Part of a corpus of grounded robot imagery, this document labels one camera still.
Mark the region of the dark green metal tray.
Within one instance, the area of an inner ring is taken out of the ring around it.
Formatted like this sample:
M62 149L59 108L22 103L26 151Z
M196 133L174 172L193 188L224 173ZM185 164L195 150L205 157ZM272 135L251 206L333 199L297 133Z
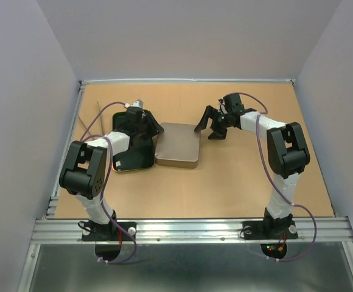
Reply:
M113 115L114 128L122 122L124 112ZM122 142L113 142L113 170L116 172L128 172L134 170L147 169L155 163L153 138L132 139L125 133L114 131L122 135Z

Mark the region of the gold tin lid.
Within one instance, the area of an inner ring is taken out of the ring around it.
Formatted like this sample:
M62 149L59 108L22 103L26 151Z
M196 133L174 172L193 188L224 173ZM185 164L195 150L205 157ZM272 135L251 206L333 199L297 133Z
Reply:
M195 125L181 123L161 124L164 132L156 141L155 156L171 159L193 159L199 157L200 133L195 133Z

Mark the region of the metal serving tongs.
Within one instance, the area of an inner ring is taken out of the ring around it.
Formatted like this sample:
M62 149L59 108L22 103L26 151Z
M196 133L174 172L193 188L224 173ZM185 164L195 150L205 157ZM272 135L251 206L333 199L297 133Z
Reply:
M106 126L103 122L103 114L99 114L103 109L102 104L98 100L90 100L82 102L77 113L79 126L82 128L76 135L81 138L83 133L85 137L93 134L105 134Z

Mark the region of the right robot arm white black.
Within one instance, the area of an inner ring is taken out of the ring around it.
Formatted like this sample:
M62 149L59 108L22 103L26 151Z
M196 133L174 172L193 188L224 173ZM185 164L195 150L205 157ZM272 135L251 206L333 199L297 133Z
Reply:
M268 118L266 106L262 111L246 108L242 96L241 92L233 92L219 99L219 108L208 105L194 131L210 128L210 140L224 140L231 127L248 131L255 134L261 153L261 142L266 141L267 154L260 154L260 160L272 186L271 197L262 221L249 224L245 235L250 239L277 238L289 234L293 227L293 197L299 177L310 162L310 153L299 123Z

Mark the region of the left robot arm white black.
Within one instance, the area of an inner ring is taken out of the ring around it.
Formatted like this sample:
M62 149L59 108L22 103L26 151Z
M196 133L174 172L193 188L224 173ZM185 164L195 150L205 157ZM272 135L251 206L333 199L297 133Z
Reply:
M109 240L118 234L116 212L103 198L110 172L107 159L121 153L139 150L164 129L141 100L126 103L121 124L110 133L86 142L84 139L71 142L63 163L59 185L74 195L85 208L88 221L79 223L87 241Z

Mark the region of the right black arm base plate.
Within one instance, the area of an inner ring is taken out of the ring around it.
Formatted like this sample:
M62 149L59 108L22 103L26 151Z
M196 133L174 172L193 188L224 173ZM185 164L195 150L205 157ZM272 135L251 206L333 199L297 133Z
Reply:
M298 233L291 233L289 227L291 224L274 224L269 226L263 221L243 221L242 229L244 230L244 239L246 240L295 240L298 238Z

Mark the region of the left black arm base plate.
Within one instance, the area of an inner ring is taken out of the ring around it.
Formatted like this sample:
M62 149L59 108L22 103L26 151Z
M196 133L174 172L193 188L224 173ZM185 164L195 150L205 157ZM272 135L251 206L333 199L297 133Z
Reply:
M131 238L112 222L98 224L88 220L79 221L77 225L82 230L82 241L84 242L131 241Z

